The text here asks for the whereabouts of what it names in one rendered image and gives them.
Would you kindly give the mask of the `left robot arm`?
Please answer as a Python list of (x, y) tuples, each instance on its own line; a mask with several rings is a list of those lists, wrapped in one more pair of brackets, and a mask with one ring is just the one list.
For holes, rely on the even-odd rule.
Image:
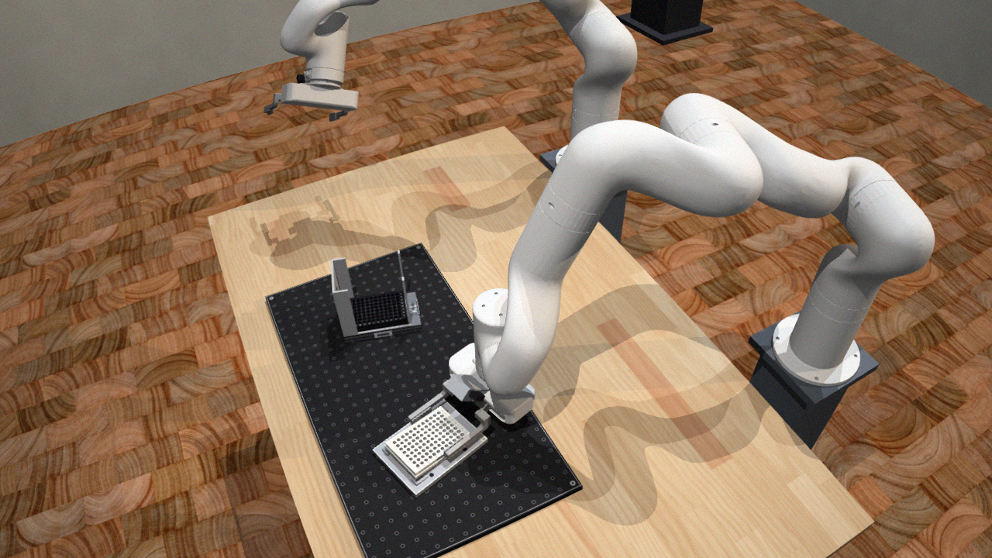
[(509, 290), (474, 301), (476, 371), (451, 374), (446, 384), (460, 401), (483, 401), (488, 390), (511, 396), (530, 384), (555, 339), (563, 279), (624, 190), (708, 218), (758, 200), (801, 218), (840, 220), (857, 245), (825, 254), (800, 315), (773, 331), (779, 363), (816, 386), (853, 378), (854, 339), (882, 284), (923, 268), (935, 245), (925, 213), (878, 163), (809, 154), (722, 100), (685, 93), (667, 105), (659, 128), (615, 120), (568, 143), (511, 252)]

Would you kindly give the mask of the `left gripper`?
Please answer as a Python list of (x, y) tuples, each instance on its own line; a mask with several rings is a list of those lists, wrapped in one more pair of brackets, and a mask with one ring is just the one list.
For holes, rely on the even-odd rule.
[[(467, 345), (458, 353), (453, 354), (449, 359), (449, 373), (451, 374), (473, 374), (476, 371), (475, 364), (475, 349), (474, 343)], [(443, 391), (439, 393), (431, 401), (426, 402), (417, 411), (414, 411), (408, 420), (411, 424), (419, 421), (419, 419), (424, 418), (432, 412), (432, 407), (437, 403), (441, 402), (444, 397), (449, 395), (454, 396), (449, 389), (446, 388), (446, 384), (449, 383), (449, 379), (443, 384)], [(480, 408), (475, 412), (475, 418), (480, 421), (480, 426), (474, 429), (467, 436), (460, 437), (455, 443), (447, 447), (443, 453), (444, 458), (453, 458), (456, 453), (459, 453), (467, 447), (468, 443), (479, 436), (491, 425), (491, 415), (487, 414), (487, 411), (491, 411), (498, 419), (507, 423), (513, 424), (517, 422), (521, 417), (527, 414), (534, 408), (535, 404), (535, 389), (528, 384), (525, 388), (518, 394), (512, 396), (503, 397), (494, 394), (491, 390), (482, 391), (485, 395), (483, 401), (475, 401), (474, 403)]]

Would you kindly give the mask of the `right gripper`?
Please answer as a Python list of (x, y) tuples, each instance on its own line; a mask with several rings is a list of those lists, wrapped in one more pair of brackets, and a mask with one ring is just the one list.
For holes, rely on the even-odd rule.
[[(330, 88), (327, 88), (330, 86)], [(320, 107), (321, 109), (340, 110), (329, 114), (329, 122), (336, 121), (348, 111), (357, 110), (358, 91), (345, 91), (337, 84), (327, 82), (309, 82), (309, 84), (285, 84), (282, 93), (274, 93), (272, 105), (263, 107), (263, 113), (273, 114), (277, 100), (282, 105), (300, 105)]]

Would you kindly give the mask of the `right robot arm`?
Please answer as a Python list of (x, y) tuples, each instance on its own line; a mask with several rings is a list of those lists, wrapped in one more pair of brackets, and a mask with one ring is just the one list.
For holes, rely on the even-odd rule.
[[(295, 5), (280, 43), (286, 52), (307, 59), (307, 70), (295, 78), (298, 84), (343, 84), (350, 16), (336, 10), (378, 1), (300, 0)], [(584, 74), (573, 87), (571, 141), (591, 125), (618, 120), (622, 86), (636, 68), (636, 42), (600, 0), (540, 1), (584, 55)]]

